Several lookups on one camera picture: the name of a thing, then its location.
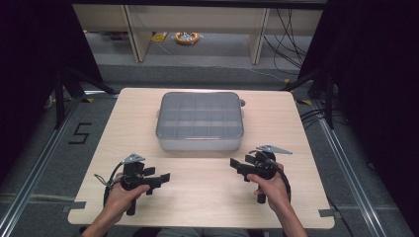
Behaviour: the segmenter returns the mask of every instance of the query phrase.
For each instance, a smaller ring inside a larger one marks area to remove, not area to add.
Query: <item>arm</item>
[[[279,167],[284,170],[283,165],[279,164]],[[278,172],[271,180],[262,179],[254,174],[247,175],[247,179],[257,183],[261,187],[261,189],[255,191],[254,194],[266,195],[269,207],[277,215],[287,236],[307,236],[289,202],[286,186]]]
[[[102,237],[111,227],[121,220],[133,199],[138,199],[142,193],[150,189],[149,185],[138,186],[136,189],[126,191],[120,183],[112,186],[108,200],[102,212],[93,223],[83,232],[83,237]]]

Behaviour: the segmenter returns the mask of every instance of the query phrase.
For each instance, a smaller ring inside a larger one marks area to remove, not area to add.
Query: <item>yellow object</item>
[[[151,40],[156,42],[163,42],[167,37],[167,33],[155,33]]]

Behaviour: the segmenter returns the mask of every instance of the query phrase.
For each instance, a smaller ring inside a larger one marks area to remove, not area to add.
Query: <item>black cable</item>
[[[286,56],[285,54],[283,54],[282,52],[280,52],[278,50],[280,44],[277,47],[274,47],[269,41],[268,39],[264,36],[264,39],[266,41],[266,43],[268,44],[268,46],[271,48],[271,50],[274,51],[275,54],[278,54],[279,56],[283,57],[286,61],[290,62],[292,65],[294,65],[295,67],[301,68],[301,65],[298,64],[297,62],[295,62],[294,60],[292,60],[290,57]]]
[[[311,117],[315,117],[315,116],[321,115],[322,113],[323,113],[323,111],[319,111],[319,112],[317,112],[315,114],[312,114],[312,115],[309,115],[309,116],[307,116],[305,118],[302,118],[301,121],[305,121],[306,119],[309,119]]]
[[[348,222],[346,222],[345,218],[343,218],[342,213],[341,213],[341,211],[339,210],[339,208],[335,205],[335,203],[333,203],[333,201],[330,199],[330,197],[329,197],[329,196],[326,196],[326,198],[327,198],[327,200],[329,201],[329,203],[333,206],[333,208],[334,208],[337,212],[339,212],[339,213],[340,213],[340,215],[341,215],[341,219],[342,219],[342,222],[345,224],[346,228],[348,229],[349,235],[350,235],[351,237],[353,237],[353,236],[354,236],[354,233],[352,232],[351,228],[349,227]]]
[[[297,76],[297,75],[298,75],[298,73],[292,73],[292,72],[287,72],[287,71],[283,71],[283,70],[281,70],[281,69],[277,66],[276,57],[277,57],[277,54],[275,53],[275,54],[274,54],[274,65],[275,65],[275,67],[277,68],[277,70],[278,70],[278,71],[280,71],[280,72],[282,72],[282,73],[290,74],[290,75],[293,75],[293,76]]]
[[[284,171],[281,170],[280,167],[278,166],[277,162],[270,159],[268,157],[268,155],[265,154],[265,152],[262,152],[262,151],[259,151],[259,150],[252,150],[252,151],[249,151],[249,154],[255,153],[255,152],[258,153],[258,154],[261,154],[266,159],[266,161],[271,163],[276,168],[277,172],[280,173],[281,178],[283,179],[284,185],[286,186],[287,196],[289,198],[289,201],[291,202],[291,186],[290,186],[290,182],[289,182],[286,174],[284,173]]]
[[[325,110],[325,109],[312,110],[312,111],[309,111],[309,112],[306,112],[306,113],[304,113],[304,114],[300,115],[299,117],[300,117],[300,118],[302,118],[302,117],[304,117],[304,116],[306,116],[306,115],[308,115],[308,114],[311,114],[311,113],[314,113],[314,112],[319,112],[319,111],[324,111],[324,110]]]
[[[302,52],[304,53],[304,55],[306,55],[306,51],[304,51],[304,50],[302,50],[301,48],[299,48],[299,47],[296,45],[295,40],[294,40],[294,38],[293,38],[293,23],[292,23],[292,15],[293,15],[293,12],[292,12],[292,10],[291,10],[291,9],[289,9],[289,22],[288,22],[287,26],[286,26],[286,24],[284,23],[284,20],[283,20],[283,18],[281,17],[280,11],[279,11],[278,9],[277,9],[277,14],[278,14],[278,17],[280,18],[280,21],[281,21],[281,23],[282,23],[282,25],[283,25],[283,27],[284,27],[284,31],[285,31],[284,36],[285,36],[285,35],[287,35],[287,37],[289,38],[290,42],[293,44],[293,47],[294,47],[294,50],[291,50],[291,49],[289,49],[289,48],[288,48],[288,50],[295,52],[295,53],[297,54],[297,57],[300,59],[299,51],[302,51]],[[288,28],[289,28],[289,27],[290,27],[290,29],[291,29],[291,31],[292,31],[292,37],[290,36],[290,34],[289,34],[289,32],[288,32]]]
[[[319,121],[319,120],[321,120],[321,119],[324,119],[324,117],[322,117],[322,118],[315,118],[315,119],[310,120],[310,121],[311,121],[311,123],[310,123],[308,126],[306,126],[306,127],[304,128],[304,130],[307,130],[309,127],[311,127],[313,124],[315,124],[317,121]]]
[[[279,43],[282,47],[284,47],[285,49],[287,49],[288,51],[290,51],[290,52],[294,52],[294,53],[299,53],[299,54],[301,54],[302,56],[306,56],[306,52],[305,52],[305,51],[301,51],[302,49],[300,49],[299,51],[295,51],[294,49],[289,48],[289,47],[287,47],[286,45],[284,45],[284,44],[283,44],[283,39],[284,39],[284,37],[285,37],[285,36],[283,36],[283,37],[281,38],[281,40],[279,40],[277,36],[274,36],[275,40],[277,40],[277,42],[278,42],[278,43]]]
[[[107,184],[106,184],[106,187],[105,187],[105,193],[104,193],[104,206],[105,206],[105,203],[106,203],[106,201],[107,201],[107,199],[108,199],[108,196],[109,196],[109,192],[111,191],[111,187],[112,187],[112,181],[113,181],[113,179],[114,179],[114,175],[115,175],[115,173],[117,172],[117,170],[120,168],[120,166],[123,164],[123,162],[120,162],[120,164],[118,164],[117,165],[117,167],[115,167],[115,169],[114,169],[114,171],[112,172],[112,174],[111,174],[111,177],[109,178],[109,181],[107,182]]]

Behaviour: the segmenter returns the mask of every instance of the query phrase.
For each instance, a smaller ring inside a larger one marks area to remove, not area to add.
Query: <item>gray carpet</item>
[[[295,80],[295,77],[272,69],[258,69],[259,73],[255,73],[245,69],[221,67],[100,65],[100,70],[106,84],[115,89],[166,87],[275,91],[283,88],[285,83],[265,74]],[[293,91],[296,100],[307,99],[309,85],[307,83]],[[86,90],[94,89],[89,85],[84,87]],[[71,204],[78,192],[115,102],[116,99],[95,98],[91,103],[78,105],[12,236],[71,236],[80,227],[68,223],[67,213],[63,209]],[[314,109],[311,105],[297,105],[297,108],[301,115]],[[368,197],[377,209],[386,233],[388,236],[413,236],[376,172],[367,167],[368,158],[350,125],[346,124],[341,115],[339,111],[334,112],[335,132]],[[91,123],[79,130],[89,133],[89,136],[84,144],[69,144],[81,139],[73,135],[80,122]],[[8,185],[1,188],[1,213],[7,209],[13,194],[19,190],[40,156],[53,126],[54,109],[50,108],[45,111],[31,144],[8,177]],[[326,194],[340,208],[355,236],[371,236],[319,122],[314,120],[312,125],[308,122],[304,126],[308,126],[307,138]],[[116,226],[108,236],[131,236],[135,230],[136,228]],[[336,219],[335,226],[330,230],[307,231],[310,236],[349,236],[342,219]],[[272,236],[282,236],[282,232],[272,231]]]

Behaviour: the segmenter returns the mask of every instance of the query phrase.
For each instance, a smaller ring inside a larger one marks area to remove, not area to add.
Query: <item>wire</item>
[[[292,60],[290,57],[286,56],[285,54],[283,54],[282,52],[280,52],[278,50],[278,48],[280,47],[280,44],[278,44],[277,47],[274,47],[269,41],[268,39],[264,36],[264,39],[266,41],[266,43],[268,44],[268,46],[274,51],[275,55],[279,55],[281,56],[283,59],[285,59],[286,61],[290,62],[292,65],[294,65],[295,67],[301,68],[301,65],[298,62],[295,62],[294,60]]]
[[[289,182],[286,174],[284,173],[284,171],[281,170],[280,167],[278,167],[277,162],[274,161],[274,160],[272,160],[272,159],[270,159],[269,156],[265,152],[262,152],[262,151],[259,151],[259,150],[252,150],[252,151],[249,151],[249,154],[251,154],[251,153],[257,153],[257,154],[262,155],[266,159],[267,162],[269,162],[270,164],[272,164],[276,168],[277,172],[280,173],[280,175],[281,175],[281,178],[282,178],[282,180],[284,182],[284,185],[286,186],[287,196],[289,198],[289,201],[291,202],[291,186],[290,186],[290,182]]]
[[[313,124],[315,124],[317,121],[319,121],[319,120],[321,120],[321,119],[324,119],[324,117],[321,117],[321,118],[315,118],[315,119],[310,120],[310,121],[311,121],[311,123],[310,123],[308,126],[306,126],[306,127],[304,128],[304,130],[307,130],[309,127],[311,127]]]
[[[163,47],[163,45],[161,45],[161,43],[159,43],[159,42],[156,42],[156,43],[157,43],[157,45],[159,45],[159,46],[161,47],[161,49],[163,49],[163,50],[164,50],[167,54],[169,54],[169,55],[173,55],[173,54],[172,54],[169,50],[167,50],[166,48],[164,48],[164,47]],[[174,59],[174,61],[175,61],[175,62],[177,62],[177,63],[179,63],[179,64],[182,64],[182,65],[188,65],[188,66],[208,67],[208,68],[210,68],[210,67],[215,67],[215,68],[219,67],[219,68],[227,68],[227,69],[230,69],[229,67],[218,66],[218,65],[209,65],[209,66],[204,66],[204,65],[194,64],[194,63],[184,63],[184,62],[178,61],[178,60],[176,60],[176,59]],[[252,69],[249,69],[249,68],[245,68],[245,67],[239,67],[238,69],[248,70],[248,71],[253,72],[253,73],[256,73],[256,74],[260,74],[260,75],[264,75],[264,76],[273,77],[273,78],[275,78],[275,79],[277,79],[277,80],[279,80],[279,81],[281,81],[281,82],[286,82],[284,79],[281,79],[281,78],[279,78],[279,77],[277,77],[277,76],[275,76],[275,75],[269,74],[269,73],[258,72],[258,71],[255,71],[255,70],[252,70]]]
[[[291,73],[291,72],[287,72],[287,71],[283,71],[281,70],[278,65],[277,65],[277,54],[279,54],[283,59],[287,60],[288,62],[290,62],[291,64],[293,64],[295,67],[299,67],[299,65],[295,64],[294,61],[292,61],[290,58],[288,58],[286,55],[284,55],[283,53],[278,51],[278,48],[274,48],[271,43],[268,41],[268,39],[266,39],[266,37],[264,36],[265,41],[268,43],[268,46],[272,49],[272,51],[274,52],[274,65],[277,68],[278,71],[282,72],[282,73],[287,73],[290,75],[295,75],[297,76],[298,74],[296,73]]]
[[[320,111],[324,111],[324,110],[325,110],[325,109],[312,110],[312,111],[309,111],[309,112],[306,112],[306,113],[304,113],[304,114],[300,115],[300,117],[302,118],[302,117],[304,117],[304,116],[306,116],[306,115],[308,115],[308,114],[311,114],[311,113],[313,113],[313,112],[320,112]]]
[[[120,162],[118,165],[117,165],[117,167],[115,167],[115,169],[114,169],[114,171],[112,172],[112,175],[111,175],[111,177],[109,178],[109,181],[107,182],[107,184],[106,184],[106,187],[105,187],[105,193],[104,193],[104,206],[105,206],[105,203],[106,203],[106,201],[107,201],[107,199],[108,199],[108,196],[109,196],[109,192],[111,191],[111,184],[112,184],[112,181],[113,181],[113,179],[114,179],[114,175],[115,175],[115,173],[117,172],[117,170],[120,168],[120,166],[123,164],[123,162]]]
[[[339,208],[335,205],[335,203],[333,203],[333,201],[330,199],[330,197],[329,196],[326,196],[327,197],[327,200],[329,201],[329,203],[333,206],[333,208],[337,211],[337,212],[339,212],[340,213],[340,215],[342,216],[342,213],[341,213],[341,211],[339,210]],[[345,218],[343,218],[343,216],[342,216],[342,222],[344,223],[344,225],[346,226],[346,228],[348,229],[348,232],[349,232],[349,235],[351,236],[351,237],[353,237],[354,236],[354,233],[352,232],[352,230],[351,230],[351,228],[349,227],[349,224],[348,224],[348,222],[346,222],[346,220],[345,220]]]
[[[323,113],[323,111],[319,111],[319,112],[314,113],[314,114],[312,114],[312,115],[306,116],[305,118],[302,118],[302,119],[301,119],[301,121],[305,121],[306,119],[309,119],[309,118],[311,118],[311,117],[318,116],[318,115],[320,115],[320,114],[322,114],[322,113]]]
[[[281,39],[281,41],[279,41],[279,43],[280,43],[280,44],[281,44],[284,48],[288,49],[289,51],[294,52],[294,53],[296,54],[296,56],[297,56],[297,58],[298,58],[299,62],[300,62],[300,63],[302,63],[302,58],[301,58],[301,55],[302,55],[302,54],[303,54],[303,55],[306,55],[306,52],[305,52],[304,50],[302,50],[300,47],[298,47],[298,46],[296,45],[296,43],[295,43],[295,39],[294,39],[294,37],[293,37],[293,21],[292,21],[293,10],[292,10],[292,9],[289,9],[289,21],[288,21],[287,25],[284,23],[284,20],[283,20],[283,18],[281,17],[281,14],[280,14],[280,11],[279,11],[279,9],[278,9],[278,8],[277,8],[277,14],[278,14],[278,17],[280,18],[281,24],[283,25],[283,27],[284,27],[284,31],[285,31],[285,33],[284,33],[284,35],[283,35],[283,38]],[[293,45],[294,50],[292,50],[292,49],[290,49],[290,48],[288,48],[288,47],[286,47],[286,46],[284,46],[284,45],[282,44],[282,41],[283,41],[283,39],[284,39],[284,37],[285,37],[285,36],[287,36],[287,37],[289,38],[290,42],[291,42],[291,43],[292,43],[292,45]]]

